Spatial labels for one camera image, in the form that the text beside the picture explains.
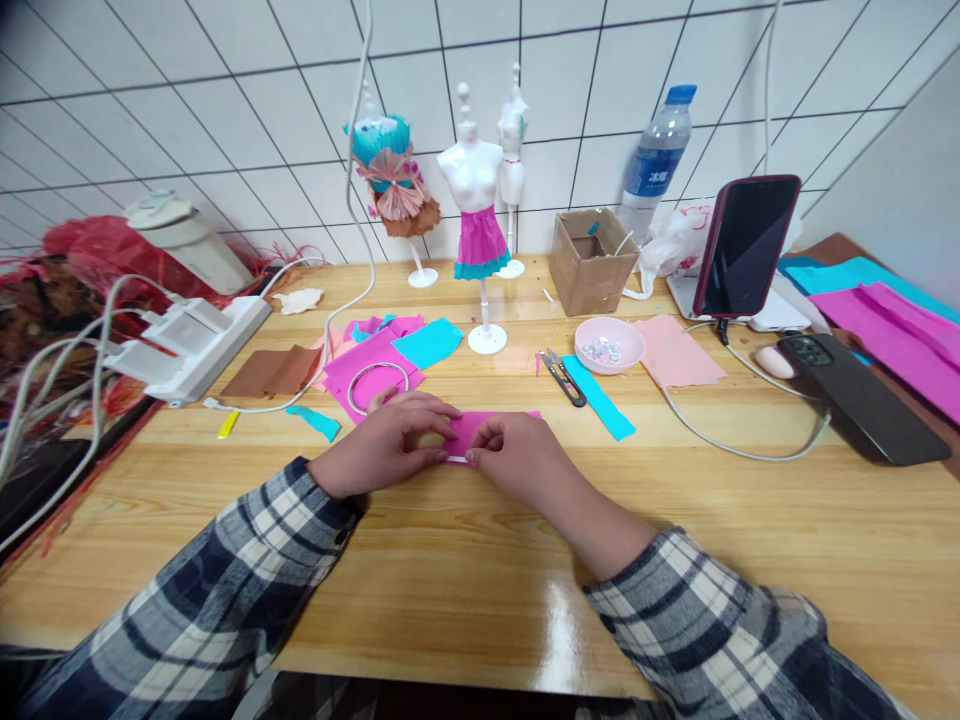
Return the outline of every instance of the bottle label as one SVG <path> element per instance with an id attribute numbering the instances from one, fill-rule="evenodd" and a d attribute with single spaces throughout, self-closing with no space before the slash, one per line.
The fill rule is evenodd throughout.
<path id="1" fill-rule="evenodd" d="M 640 197 L 660 197 L 667 192 L 673 173 L 680 164 L 685 148 L 675 150 L 654 150 L 637 148 L 624 189 L 631 195 Z"/>

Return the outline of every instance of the brown paper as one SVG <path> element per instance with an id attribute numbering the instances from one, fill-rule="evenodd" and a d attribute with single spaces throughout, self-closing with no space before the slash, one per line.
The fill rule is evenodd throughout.
<path id="1" fill-rule="evenodd" d="M 257 350 L 227 383 L 222 394 L 230 397 L 296 395 L 316 372 L 323 348 L 307 350 Z"/>
<path id="2" fill-rule="evenodd" d="M 598 222 L 593 236 L 589 230 Z M 559 213 L 550 252 L 550 274 L 567 316 L 614 312 L 640 250 L 608 209 Z"/>

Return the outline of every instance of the water bottle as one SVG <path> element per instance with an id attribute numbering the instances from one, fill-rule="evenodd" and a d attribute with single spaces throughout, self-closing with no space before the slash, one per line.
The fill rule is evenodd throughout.
<path id="1" fill-rule="evenodd" d="M 617 219 L 633 231 L 637 245 L 645 244 L 653 213 L 667 194 L 673 173 L 690 142 L 690 103 L 696 85 L 675 85 L 667 100 L 640 136 L 623 181 Z"/>

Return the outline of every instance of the white mannequin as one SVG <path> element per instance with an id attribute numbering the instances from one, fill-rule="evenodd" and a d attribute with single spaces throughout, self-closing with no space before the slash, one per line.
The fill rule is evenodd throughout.
<path id="1" fill-rule="evenodd" d="M 513 64 L 513 88 L 510 99 L 500 110 L 497 131 L 500 134 L 500 147 L 503 148 L 503 165 L 500 166 L 500 197 L 507 204 L 507 247 L 513 249 L 513 234 L 516 227 L 517 206 L 523 194 L 523 181 L 526 171 L 520 162 L 520 145 L 526 129 L 527 110 L 529 109 L 520 94 L 520 63 Z M 523 263 L 513 259 L 497 273 L 511 280 L 523 275 Z"/>
<path id="2" fill-rule="evenodd" d="M 437 156 L 440 171 L 450 186 L 460 212 L 475 213 L 493 205 L 497 192 L 497 175 L 503 161 L 503 148 L 477 139 L 477 124 L 470 119 L 467 99 L 470 88 L 457 86 L 462 103 L 463 121 L 457 125 L 457 142 Z M 467 337 L 470 349 L 481 355 L 493 355 L 507 344 L 507 333 L 499 325 L 490 324 L 487 303 L 487 282 L 480 280 L 480 310 L 483 325 L 475 327 Z"/>
<path id="3" fill-rule="evenodd" d="M 358 133 L 364 133 L 367 128 L 379 129 L 380 127 L 384 127 L 388 130 L 393 130 L 397 127 L 396 120 L 385 117 L 377 112 L 376 105 L 373 104 L 373 98 L 370 96 L 370 84 L 366 80 L 363 81 L 363 97 L 364 116 L 360 120 L 357 120 L 353 126 Z M 417 249 L 416 238 L 406 238 L 406 240 L 410 244 L 413 261 L 417 264 L 417 269 L 410 273 L 407 282 L 415 288 L 430 287 L 437 281 L 437 278 L 440 277 L 439 273 L 433 268 L 423 267 L 423 264 L 420 262 L 420 251 Z"/>

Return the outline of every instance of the thread snips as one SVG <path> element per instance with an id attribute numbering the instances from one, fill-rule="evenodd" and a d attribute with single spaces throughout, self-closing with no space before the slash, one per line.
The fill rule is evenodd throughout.
<path id="1" fill-rule="evenodd" d="M 543 359 L 543 364 L 547 366 L 547 370 L 549 370 L 550 374 L 553 375 L 553 379 L 557 381 L 557 385 L 560 386 L 560 389 L 563 390 L 570 402 L 573 403 L 573 406 L 583 407 L 586 405 L 586 396 L 583 394 L 580 386 L 577 385 L 573 381 L 573 378 L 570 377 L 570 374 L 567 372 L 567 368 L 564 367 L 563 361 L 557 357 L 557 354 L 550 348 L 547 348 L 546 351 L 540 351 L 540 357 Z M 570 394 L 570 388 L 573 388 L 577 391 L 576 397 Z"/>

